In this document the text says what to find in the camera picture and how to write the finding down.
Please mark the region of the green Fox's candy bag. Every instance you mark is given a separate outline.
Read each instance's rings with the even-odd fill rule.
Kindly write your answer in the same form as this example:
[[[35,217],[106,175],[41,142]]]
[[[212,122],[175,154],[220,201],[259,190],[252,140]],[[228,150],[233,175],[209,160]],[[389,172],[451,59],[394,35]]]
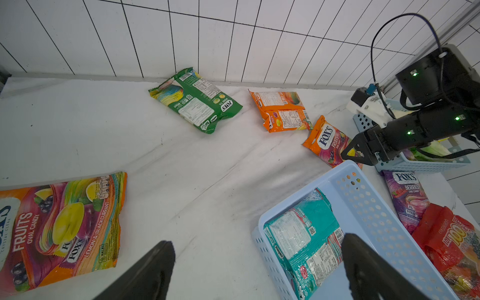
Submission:
[[[150,89],[149,95],[208,135],[220,121],[235,117],[243,108],[192,67]]]

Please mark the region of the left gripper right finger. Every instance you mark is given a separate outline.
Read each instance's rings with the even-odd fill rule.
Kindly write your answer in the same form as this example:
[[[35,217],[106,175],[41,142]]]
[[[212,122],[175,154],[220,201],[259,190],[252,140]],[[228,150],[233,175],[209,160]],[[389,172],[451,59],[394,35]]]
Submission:
[[[352,298],[355,300],[426,300],[359,236],[347,233],[341,244],[342,258]]]

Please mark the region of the lemon blackcurrant Fox's candy bag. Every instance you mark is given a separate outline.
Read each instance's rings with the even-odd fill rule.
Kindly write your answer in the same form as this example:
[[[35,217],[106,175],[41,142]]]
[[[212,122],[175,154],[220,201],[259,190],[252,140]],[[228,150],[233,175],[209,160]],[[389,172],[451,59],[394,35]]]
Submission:
[[[1,192],[1,296],[116,266],[128,175]]]

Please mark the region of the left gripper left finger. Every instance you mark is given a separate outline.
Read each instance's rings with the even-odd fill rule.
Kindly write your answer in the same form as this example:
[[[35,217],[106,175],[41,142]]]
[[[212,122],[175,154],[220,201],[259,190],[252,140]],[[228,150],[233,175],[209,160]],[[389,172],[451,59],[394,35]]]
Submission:
[[[173,243],[160,241],[96,299],[165,300],[175,260]]]

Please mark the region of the purple Fox's berries candy bag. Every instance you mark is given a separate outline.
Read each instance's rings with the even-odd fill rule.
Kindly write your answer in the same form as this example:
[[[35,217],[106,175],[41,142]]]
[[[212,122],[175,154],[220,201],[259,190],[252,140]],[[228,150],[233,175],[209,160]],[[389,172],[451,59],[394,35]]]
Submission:
[[[414,172],[381,171],[399,220],[412,234],[430,206],[425,190]]]

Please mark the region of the green toy cabbage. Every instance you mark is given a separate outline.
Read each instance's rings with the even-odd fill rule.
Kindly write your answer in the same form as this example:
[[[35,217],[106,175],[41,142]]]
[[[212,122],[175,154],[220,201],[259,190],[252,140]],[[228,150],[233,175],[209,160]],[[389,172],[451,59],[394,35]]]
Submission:
[[[423,153],[420,153],[415,147],[405,149],[402,153],[410,161],[427,161],[442,163],[450,163],[452,161],[452,159],[443,158],[443,156],[451,155],[451,151],[438,141],[432,141],[429,146],[421,148],[421,150],[425,153],[429,153],[430,155],[441,156],[441,158],[425,156]]]

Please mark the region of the large light blue basket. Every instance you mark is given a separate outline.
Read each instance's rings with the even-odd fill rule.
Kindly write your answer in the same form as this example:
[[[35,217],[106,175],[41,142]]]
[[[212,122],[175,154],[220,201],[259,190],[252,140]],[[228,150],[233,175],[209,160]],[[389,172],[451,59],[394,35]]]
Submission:
[[[296,296],[263,228],[266,222],[296,205],[315,189],[325,194],[345,233],[361,238],[425,296],[431,300],[457,298],[364,172],[355,163],[344,162],[262,214],[252,232],[280,300],[294,300]]]

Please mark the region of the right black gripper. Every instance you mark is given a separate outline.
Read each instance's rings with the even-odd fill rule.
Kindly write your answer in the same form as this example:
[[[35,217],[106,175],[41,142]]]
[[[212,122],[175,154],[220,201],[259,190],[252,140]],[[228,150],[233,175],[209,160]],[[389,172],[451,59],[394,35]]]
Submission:
[[[423,151],[432,141],[461,135],[474,140],[480,131],[480,120],[475,114],[458,108],[424,109],[394,119],[386,127],[372,127],[357,134],[341,152],[341,158],[357,164],[375,166],[379,160],[391,161],[403,150],[415,148],[422,155],[437,160],[477,153],[479,149],[465,149],[439,156]]]

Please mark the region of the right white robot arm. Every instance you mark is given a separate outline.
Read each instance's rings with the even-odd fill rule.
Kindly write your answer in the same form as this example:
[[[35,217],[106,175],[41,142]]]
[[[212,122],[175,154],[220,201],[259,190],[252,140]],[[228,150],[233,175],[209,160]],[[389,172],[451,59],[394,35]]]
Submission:
[[[434,160],[479,151],[449,155],[426,151],[433,141],[457,135],[480,143],[480,76],[456,46],[447,44],[431,52],[397,73],[396,79],[407,115],[393,114],[378,85],[357,89],[347,107],[361,119],[359,134],[342,151],[342,159],[374,166],[411,149]]]

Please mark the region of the small teal vegetable basket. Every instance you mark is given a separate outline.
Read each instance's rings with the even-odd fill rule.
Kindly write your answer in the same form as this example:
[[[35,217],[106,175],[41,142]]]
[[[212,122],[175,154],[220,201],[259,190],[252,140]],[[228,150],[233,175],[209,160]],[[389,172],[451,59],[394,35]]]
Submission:
[[[403,153],[398,154],[391,161],[381,161],[375,165],[378,172],[388,171],[412,171],[416,173],[441,173],[457,168],[462,168],[470,164],[469,158],[464,155],[453,159],[451,162],[427,162],[410,161]]]

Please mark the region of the orange candy bag back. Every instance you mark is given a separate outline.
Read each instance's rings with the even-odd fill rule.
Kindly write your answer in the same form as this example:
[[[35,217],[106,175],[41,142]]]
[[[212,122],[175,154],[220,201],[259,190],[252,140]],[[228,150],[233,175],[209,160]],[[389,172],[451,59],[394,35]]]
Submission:
[[[269,133],[311,130],[312,124],[297,92],[249,91]]]

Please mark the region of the red gummy candy bag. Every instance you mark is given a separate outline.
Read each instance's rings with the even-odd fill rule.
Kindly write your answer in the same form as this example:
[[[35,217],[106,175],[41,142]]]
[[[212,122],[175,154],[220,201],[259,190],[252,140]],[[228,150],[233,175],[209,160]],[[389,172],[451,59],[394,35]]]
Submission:
[[[480,231],[469,221],[430,204],[412,237],[460,300],[480,298]]]

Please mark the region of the orange Fox's fruits candy bag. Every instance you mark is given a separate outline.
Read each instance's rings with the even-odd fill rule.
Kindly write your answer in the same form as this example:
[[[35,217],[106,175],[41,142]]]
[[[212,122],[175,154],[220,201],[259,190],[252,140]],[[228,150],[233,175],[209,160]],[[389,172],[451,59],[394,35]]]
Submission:
[[[341,153],[350,144],[351,138],[326,121],[322,115],[316,121],[303,146],[312,151],[327,165],[335,168],[344,162]]]

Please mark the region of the teal candy bag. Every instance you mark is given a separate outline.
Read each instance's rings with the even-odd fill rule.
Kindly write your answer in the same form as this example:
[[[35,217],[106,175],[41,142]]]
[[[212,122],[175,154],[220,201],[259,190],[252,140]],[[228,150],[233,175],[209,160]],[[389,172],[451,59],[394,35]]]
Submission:
[[[318,188],[263,226],[297,299],[308,300],[343,262],[344,232]]]

